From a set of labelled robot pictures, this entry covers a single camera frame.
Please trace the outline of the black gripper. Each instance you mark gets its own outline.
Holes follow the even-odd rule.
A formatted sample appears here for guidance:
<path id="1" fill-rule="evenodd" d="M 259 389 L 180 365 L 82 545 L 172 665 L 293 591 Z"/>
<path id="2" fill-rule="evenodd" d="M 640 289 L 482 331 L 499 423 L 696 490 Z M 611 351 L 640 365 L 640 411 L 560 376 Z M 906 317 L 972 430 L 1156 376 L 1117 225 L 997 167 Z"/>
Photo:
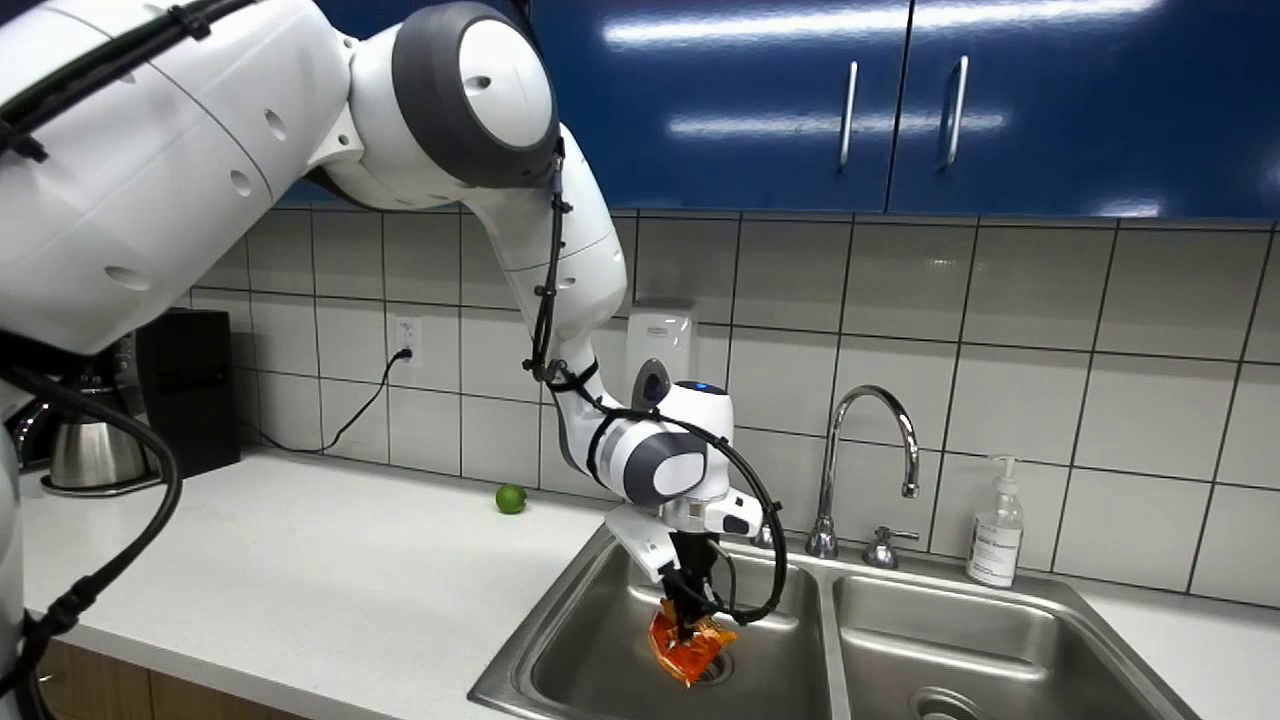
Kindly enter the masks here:
<path id="1" fill-rule="evenodd" d="M 715 600 L 715 586 L 711 586 L 711 568 L 721 558 L 721 547 L 708 532 L 674 532 L 670 547 L 674 547 L 674 558 L 658 568 L 662 616 L 670 622 L 670 634 L 689 640 L 690 627 L 711 627 L 723 619 L 723 604 Z"/>

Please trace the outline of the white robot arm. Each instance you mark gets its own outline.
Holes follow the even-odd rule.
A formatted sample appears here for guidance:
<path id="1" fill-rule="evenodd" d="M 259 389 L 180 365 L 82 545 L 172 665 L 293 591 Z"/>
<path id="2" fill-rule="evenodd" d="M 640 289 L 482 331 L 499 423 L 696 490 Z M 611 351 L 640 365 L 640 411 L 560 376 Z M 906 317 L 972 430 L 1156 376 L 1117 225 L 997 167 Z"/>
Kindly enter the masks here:
<path id="1" fill-rule="evenodd" d="M 662 586 L 653 656 L 682 684 L 753 619 L 711 586 L 721 537 L 778 532 L 715 389 L 619 403 L 590 336 L 627 267 L 526 31 L 434 0 L 354 38 L 314 0 L 33 0 L 0 21 L 0 381 L 68 417 L 105 348 L 167 313 L 297 180 L 467 209 L 530 323 L 563 461 Z"/>

